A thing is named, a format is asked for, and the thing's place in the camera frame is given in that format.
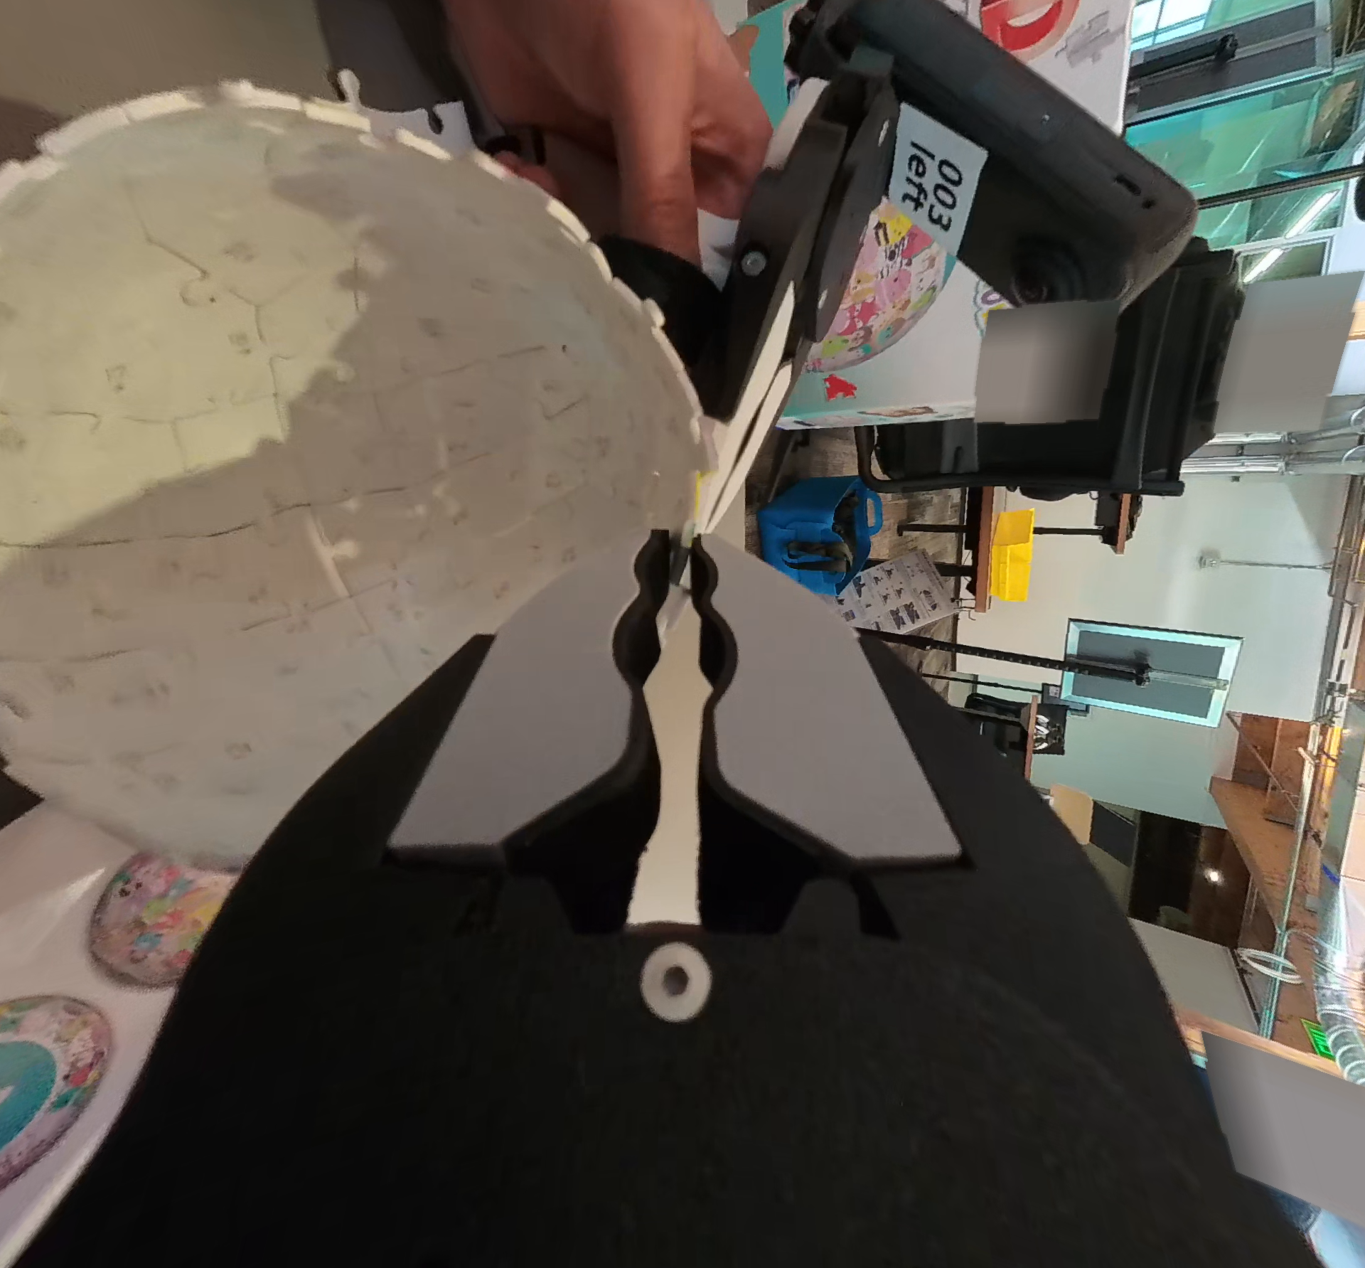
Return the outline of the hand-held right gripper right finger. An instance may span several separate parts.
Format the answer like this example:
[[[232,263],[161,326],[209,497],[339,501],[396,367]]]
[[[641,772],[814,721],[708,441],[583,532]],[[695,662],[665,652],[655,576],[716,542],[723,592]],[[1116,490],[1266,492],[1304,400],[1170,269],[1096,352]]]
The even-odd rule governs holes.
[[[780,934],[811,884],[887,934],[884,872],[964,847],[859,635],[814,595],[705,533],[693,547],[699,662],[698,911],[713,934]]]

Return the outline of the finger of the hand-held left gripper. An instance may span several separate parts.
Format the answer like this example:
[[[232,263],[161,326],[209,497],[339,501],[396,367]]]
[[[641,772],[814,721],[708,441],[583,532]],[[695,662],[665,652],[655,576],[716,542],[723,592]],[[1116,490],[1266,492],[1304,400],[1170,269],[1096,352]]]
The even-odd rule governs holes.
[[[733,499],[745,490],[749,469],[787,407],[792,388],[792,357],[787,348],[788,339],[777,337],[777,334],[764,339],[756,367],[745,379],[733,416],[716,425],[714,443],[719,464],[708,510],[711,533],[720,525]]]
[[[711,416],[699,420],[702,445],[711,454],[713,466],[698,477],[698,533],[711,533],[720,525],[730,505],[745,490],[745,480],[762,441],[782,412],[792,382],[790,357],[787,357],[792,318],[795,286],[790,284],[782,295],[775,320],[766,326],[736,412],[725,420]]]

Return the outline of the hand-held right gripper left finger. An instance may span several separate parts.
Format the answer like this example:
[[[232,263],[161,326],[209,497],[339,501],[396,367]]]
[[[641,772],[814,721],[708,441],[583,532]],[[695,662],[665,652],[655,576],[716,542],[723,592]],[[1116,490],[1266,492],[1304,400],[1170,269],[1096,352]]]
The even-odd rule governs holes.
[[[661,824],[645,687],[672,537],[629,533],[565,571],[492,639],[387,842],[396,862],[546,883],[571,925],[628,925]]]

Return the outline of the white puzzle piece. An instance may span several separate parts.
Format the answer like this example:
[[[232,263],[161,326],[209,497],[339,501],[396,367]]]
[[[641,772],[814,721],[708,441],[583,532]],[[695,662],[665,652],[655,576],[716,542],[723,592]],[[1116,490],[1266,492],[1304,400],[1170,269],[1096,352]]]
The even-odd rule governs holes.
[[[695,476],[690,515],[682,529],[669,537],[669,588],[658,611],[658,643],[662,647],[693,605],[693,556],[702,532],[708,527],[714,480],[714,472]]]

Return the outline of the partly built puzzle ball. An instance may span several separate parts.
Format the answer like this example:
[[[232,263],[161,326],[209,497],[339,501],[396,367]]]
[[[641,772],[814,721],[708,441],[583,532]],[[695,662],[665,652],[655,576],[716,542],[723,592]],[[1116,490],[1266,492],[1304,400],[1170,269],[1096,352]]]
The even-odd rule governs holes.
[[[2,774],[245,861],[714,466],[661,309],[485,154],[251,83],[73,120],[2,165]]]

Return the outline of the person's left hand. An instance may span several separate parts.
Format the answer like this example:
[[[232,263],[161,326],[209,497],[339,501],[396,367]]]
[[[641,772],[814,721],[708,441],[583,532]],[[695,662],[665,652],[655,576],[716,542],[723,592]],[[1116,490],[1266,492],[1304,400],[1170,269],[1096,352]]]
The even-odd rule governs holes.
[[[774,129],[705,0],[440,4],[494,116],[615,168],[613,233],[699,265],[742,217]]]

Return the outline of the blue bag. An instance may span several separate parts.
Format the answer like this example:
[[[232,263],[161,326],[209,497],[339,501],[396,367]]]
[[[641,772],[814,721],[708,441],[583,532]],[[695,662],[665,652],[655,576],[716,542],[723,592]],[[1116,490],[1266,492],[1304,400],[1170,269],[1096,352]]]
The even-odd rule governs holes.
[[[870,564],[883,497],[859,476],[811,477],[757,513],[761,557],[817,598],[836,599]]]

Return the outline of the printed picture sheet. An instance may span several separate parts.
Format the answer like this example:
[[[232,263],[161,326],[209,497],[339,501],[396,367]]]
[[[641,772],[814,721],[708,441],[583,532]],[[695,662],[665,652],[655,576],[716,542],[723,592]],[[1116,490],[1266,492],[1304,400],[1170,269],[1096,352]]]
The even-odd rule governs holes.
[[[923,548],[870,564],[835,605],[848,625],[893,637],[919,635],[958,613],[948,578]]]

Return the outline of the yellow bin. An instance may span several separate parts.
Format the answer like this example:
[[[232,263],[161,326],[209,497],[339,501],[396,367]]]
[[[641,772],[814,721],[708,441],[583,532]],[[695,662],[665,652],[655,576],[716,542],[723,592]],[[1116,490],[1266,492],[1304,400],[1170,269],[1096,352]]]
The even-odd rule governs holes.
[[[1007,603],[1026,603],[1033,588],[1033,507],[997,515],[991,540],[989,592]]]

